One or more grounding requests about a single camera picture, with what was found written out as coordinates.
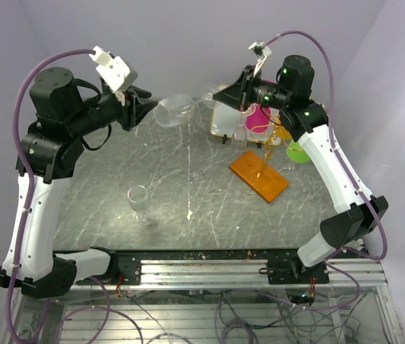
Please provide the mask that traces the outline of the clear glass front flute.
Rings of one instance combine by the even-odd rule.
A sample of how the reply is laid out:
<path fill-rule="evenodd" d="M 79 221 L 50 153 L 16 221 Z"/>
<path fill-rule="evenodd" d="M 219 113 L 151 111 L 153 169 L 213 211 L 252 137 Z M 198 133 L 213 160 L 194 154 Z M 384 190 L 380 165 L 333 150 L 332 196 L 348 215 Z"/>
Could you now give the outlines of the clear glass front flute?
<path fill-rule="evenodd" d="M 135 212 L 135 218 L 139 224 L 149 225 L 154 219 L 154 213 L 151 209 L 151 200 L 145 186 L 137 185 L 131 187 L 127 192 L 130 208 Z"/>

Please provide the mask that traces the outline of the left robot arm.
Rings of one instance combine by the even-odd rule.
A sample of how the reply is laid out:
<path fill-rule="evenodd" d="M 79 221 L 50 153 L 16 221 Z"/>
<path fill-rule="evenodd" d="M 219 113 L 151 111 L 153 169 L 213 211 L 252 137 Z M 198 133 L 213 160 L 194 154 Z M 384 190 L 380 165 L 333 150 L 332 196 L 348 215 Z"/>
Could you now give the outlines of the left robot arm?
<path fill-rule="evenodd" d="M 18 170 L 18 216 L 9 252 L 0 265 L 0 287 L 18 287 L 34 299 L 59 297 L 88 277 L 110 285 L 118 278 L 118 254 L 91 247 L 57 254 L 53 250 L 57 219 L 78 158 L 89 146 L 85 136 L 119 123 L 131 130 L 154 109 L 152 94 L 129 86 L 113 92 L 107 82 L 82 99 L 80 88 L 91 84 L 63 67 L 49 67 L 33 79 L 29 96 L 37 119 L 20 146 L 24 156 Z"/>

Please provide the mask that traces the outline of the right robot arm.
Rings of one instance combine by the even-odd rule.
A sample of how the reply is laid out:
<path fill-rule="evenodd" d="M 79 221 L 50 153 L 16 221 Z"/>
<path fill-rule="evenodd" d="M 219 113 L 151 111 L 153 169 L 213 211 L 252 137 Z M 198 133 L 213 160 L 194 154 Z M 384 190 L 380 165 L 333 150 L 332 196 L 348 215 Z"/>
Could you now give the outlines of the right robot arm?
<path fill-rule="evenodd" d="M 320 223 L 319 232 L 298 249 L 299 260 L 288 267 L 290 278 L 299 284 L 314 275 L 313 266 L 380 229 L 389 207 L 385 197 L 375 197 L 358 177 L 335 139 L 326 110 L 311 99 L 314 76 L 309 59 L 294 54 L 284 59 L 274 82 L 262 80 L 248 65 L 212 97 L 235 110 L 251 104 L 278 110 L 281 125 L 310 157 L 330 193 L 335 216 Z"/>

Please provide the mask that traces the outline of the clear glass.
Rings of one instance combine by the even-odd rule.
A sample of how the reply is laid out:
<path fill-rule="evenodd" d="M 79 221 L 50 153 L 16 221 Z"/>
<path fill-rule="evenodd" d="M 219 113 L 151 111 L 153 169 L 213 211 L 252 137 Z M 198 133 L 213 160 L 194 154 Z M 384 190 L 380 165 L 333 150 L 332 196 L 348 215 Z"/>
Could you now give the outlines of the clear glass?
<path fill-rule="evenodd" d="M 231 136 L 231 144 L 238 151 L 244 150 L 247 147 L 247 129 L 245 127 L 246 119 L 254 113 L 253 106 L 250 106 L 245 111 L 240 112 L 239 123 L 233 130 Z"/>

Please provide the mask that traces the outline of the orange plastic wine glass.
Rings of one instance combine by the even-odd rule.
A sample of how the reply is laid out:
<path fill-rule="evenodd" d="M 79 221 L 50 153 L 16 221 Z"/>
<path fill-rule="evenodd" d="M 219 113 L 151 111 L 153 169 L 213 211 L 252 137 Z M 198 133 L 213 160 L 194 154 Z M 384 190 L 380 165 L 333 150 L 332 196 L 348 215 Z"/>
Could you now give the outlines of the orange plastic wine glass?
<path fill-rule="evenodd" d="M 275 133 L 281 140 L 291 140 L 291 134 L 285 129 L 281 123 L 280 115 L 274 118 L 275 120 Z"/>

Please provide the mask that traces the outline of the clear glass flute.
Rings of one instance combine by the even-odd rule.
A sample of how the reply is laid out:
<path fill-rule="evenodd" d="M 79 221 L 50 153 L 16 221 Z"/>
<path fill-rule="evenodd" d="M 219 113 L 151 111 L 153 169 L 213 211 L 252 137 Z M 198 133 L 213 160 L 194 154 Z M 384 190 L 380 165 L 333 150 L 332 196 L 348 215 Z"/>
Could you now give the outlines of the clear glass flute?
<path fill-rule="evenodd" d="M 154 213 L 151 209 L 151 200 L 145 186 L 137 185 L 131 187 L 127 192 L 130 208 L 135 212 L 135 218 L 139 224 L 149 225 L 154 219 Z"/>
<path fill-rule="evenodd" d="M 213 96 L 219 91 L 219 86 L 206 84 L 201 89 L 201 96 L 193 99 L 189 95 L 177 94 L 159 100 L 153 109 L 153 116 L 162 128 L 173 128 L 186 124 L 196 113 L 198 104 L 205 104 L 208 108 L 214 109 L 220 103 Z"/>

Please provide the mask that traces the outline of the green plastic wine glass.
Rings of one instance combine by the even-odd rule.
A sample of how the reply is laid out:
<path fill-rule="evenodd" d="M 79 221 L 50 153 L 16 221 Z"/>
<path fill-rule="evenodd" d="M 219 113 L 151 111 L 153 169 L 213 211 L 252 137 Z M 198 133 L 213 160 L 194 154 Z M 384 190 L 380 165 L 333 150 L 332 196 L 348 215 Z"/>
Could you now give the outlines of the green plastic wine glass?
<path fill-rule="evenodd" d="M 295 163 L 308 163 L 309 155 L 303 150 L 298 142 L 291 140 L 286 148 L 287 157 Z"/>

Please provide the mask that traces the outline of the pink plastic wine glass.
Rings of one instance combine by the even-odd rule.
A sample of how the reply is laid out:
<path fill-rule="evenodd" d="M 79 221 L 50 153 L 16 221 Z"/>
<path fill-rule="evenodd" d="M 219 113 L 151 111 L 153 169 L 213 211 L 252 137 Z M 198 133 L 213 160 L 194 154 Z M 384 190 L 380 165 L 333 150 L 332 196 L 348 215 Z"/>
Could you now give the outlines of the pink plastic wine glass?
<path fill-rule="evenodd" d="M 253 113 L 246 119 L 245 126 L 253 133 L 264 133 L 270 126 L 270 109 L 262 107 L 258 104 L 253 104 Z"/>

